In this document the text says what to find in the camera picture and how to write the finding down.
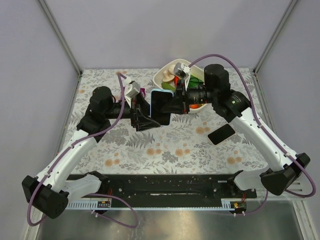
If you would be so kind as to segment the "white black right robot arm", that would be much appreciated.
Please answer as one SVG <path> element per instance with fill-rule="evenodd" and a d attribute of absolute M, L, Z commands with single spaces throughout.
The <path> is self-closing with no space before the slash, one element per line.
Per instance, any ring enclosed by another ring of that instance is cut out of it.
<path fill-rule="evenodd" d="M 310 162 L 306 153 L 298 154 L 288 147 L 256 114 L 254 105 L 241 92 L 231 89 L 229 72 L 220 64 L 204 68 L 204 83 L 189 88 L 191 76 L 188 65 L 178 62 L 169 72 L 179 78 L 173 98 L 161 111 L 188 114 L 190 105 L 211 104 L 213 110 L 237 130 L 242 132 L 266 160 L 268 166 L 252 171 L 238 171 L 233 182 L 240 190 L 263 187 L 280 196 L 301 175 Z"/>

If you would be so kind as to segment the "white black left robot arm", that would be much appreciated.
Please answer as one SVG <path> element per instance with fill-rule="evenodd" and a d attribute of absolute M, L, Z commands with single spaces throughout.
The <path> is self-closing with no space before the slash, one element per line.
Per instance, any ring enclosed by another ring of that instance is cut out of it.
<path fill-rule="evenodd" d="M 67 179 L 84 155 L 115 127 L 111 119 L 117 122 L 129 119 L 136 131 L 158 128 L 160 124 L 149 116 L 150 105 L 145 99 L 145 90 L 139 86 L 125 87 L 119 101 L 106 86 L 94 89 L 86 112 L 65 148 L 35 177 L 28 175 L 23 179 L 28 207 L 55 219 L 73 201 L 90 194 L 109 193 L 108 177 L 97 171 L 71 182 Z"/>

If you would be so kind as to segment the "black phone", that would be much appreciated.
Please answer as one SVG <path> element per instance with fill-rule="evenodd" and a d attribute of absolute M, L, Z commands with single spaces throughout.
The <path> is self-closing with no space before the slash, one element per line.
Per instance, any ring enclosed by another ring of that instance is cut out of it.
<path fill-rule="evenodd" d="M 150 117 L 161 126 L 168 126 L 171 122 L 171 113 L 161 111 L 174 96 L 171 90 L 154 88 L 150 92 Z"/>

